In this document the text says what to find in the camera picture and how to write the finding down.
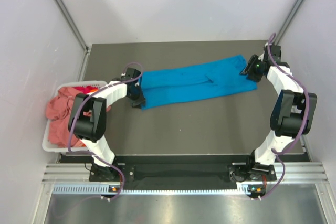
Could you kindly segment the blue t shirt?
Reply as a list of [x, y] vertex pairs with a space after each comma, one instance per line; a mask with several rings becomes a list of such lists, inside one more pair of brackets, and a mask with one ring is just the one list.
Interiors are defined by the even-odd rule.
[[245, 66], [246, 60], [238, 55], [199, 65], [146, 71], [141, 82], [146, 99], [142, 109], [256, 90], [257, 83], [240, 74]]

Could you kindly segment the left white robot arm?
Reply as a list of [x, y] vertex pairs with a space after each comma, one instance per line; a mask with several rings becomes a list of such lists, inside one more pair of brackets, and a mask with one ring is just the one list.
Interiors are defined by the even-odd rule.
[[101, 166], [101, 174], [107, 180], [114, 180], [119, 168], [113, 164], [115, 154], [105, 138], [107, 110], [123, 98], [130, 99], [131, 106], [140, 109], [146, 104], [141, 89], [142, 72], [128, 67], [119, 78], [114, 78], [105, 86], [92, 93], [75, 96], [68, 130], [70, 136], [81, 140], [88, 148], [96, 165]]

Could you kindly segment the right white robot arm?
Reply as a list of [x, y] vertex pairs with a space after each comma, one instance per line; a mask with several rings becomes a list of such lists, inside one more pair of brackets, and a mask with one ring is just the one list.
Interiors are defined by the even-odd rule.
[[281, 61], [281, 47], [274, 44], [265, 44], [262, 55], [252, 55], [240, 74], [253, 82], [266, 77], [278, 94], [270, 116], [270, 133], [253, 151], [253, 162], [245, 166], [246, 176], [256, 180], [264, 174], [263, 166], [272, 165], [277, 155], [310, 132], [317, 95], [294, 78], [289, 65]]

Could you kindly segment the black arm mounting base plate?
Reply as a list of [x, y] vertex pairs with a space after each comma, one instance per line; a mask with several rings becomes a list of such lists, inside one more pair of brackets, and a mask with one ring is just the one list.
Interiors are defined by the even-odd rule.
[[122, 171], [99, 168], [85, 155], [62, 155], [62, 164], [83, 164], [90, 182], [124, 182], [127, 189], [233, 189], [239, 182], [264, 186], [276, 180], [274, 168], [252, 173], [249, 155], [118, 155], [113, 163]]

